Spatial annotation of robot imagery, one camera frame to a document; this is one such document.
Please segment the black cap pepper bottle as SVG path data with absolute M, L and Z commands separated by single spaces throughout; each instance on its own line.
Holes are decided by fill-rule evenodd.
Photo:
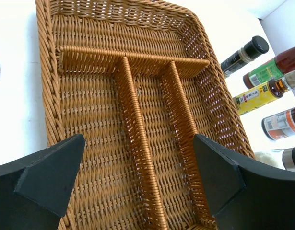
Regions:
M 252 37 L 249 42 L 221 63 L 220 66 L 224 77 L 228 78 L 230 75 L 254 61 L 262 54 L 266 54 L 268 51 L 269 44 L 263 37 L 258 35 Z

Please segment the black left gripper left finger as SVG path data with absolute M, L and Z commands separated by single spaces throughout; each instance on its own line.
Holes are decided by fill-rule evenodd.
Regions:
M 65 216 L 85 146 L 76 134 L 0 165 L 0 230 L 56 230 Z

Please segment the green label yellow cap bottle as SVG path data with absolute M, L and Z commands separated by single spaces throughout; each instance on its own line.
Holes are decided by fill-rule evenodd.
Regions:
M 293 70 L 295 70 L 295 46 L 279 53 L 263 65 L 244 75 L 243 82 L 248 89 L 251 89 L 271 79 L 279 79 Z

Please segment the yellow label oil bottle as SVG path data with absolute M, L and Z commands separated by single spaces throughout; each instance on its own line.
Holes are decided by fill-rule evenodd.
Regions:
M 295 89 L 295 70 L 283 77 L 262 83 L 233 98 L 239 115 L 246 114 L 269 104 L 281 97 L 284 93 Z

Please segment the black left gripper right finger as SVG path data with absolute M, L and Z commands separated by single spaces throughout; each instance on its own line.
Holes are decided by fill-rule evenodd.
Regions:
M 196 134 L 194 153 L 210 214 L 220 230 L 295 230 L 295 172 Z

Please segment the clear lid salt grinder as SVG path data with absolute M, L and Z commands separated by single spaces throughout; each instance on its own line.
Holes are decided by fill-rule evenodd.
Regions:
M 257 161 L 264 164 L 295 172 L 295 147 L 288 149 L 270 149 L 255 152 Z

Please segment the orange label sauce jar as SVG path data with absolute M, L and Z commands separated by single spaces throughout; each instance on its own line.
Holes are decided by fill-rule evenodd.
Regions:
M 271 140 L 295 136 L 295 107 L 263 118 L 261 126 Z

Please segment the brown wicker divided basket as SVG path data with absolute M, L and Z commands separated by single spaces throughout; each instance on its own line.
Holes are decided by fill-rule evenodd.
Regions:
M 38 0 L 49 145 L 86 144 L 60 230 L 217 230 L 193 138 L 253 158 L 198 17 L 162 0 Z

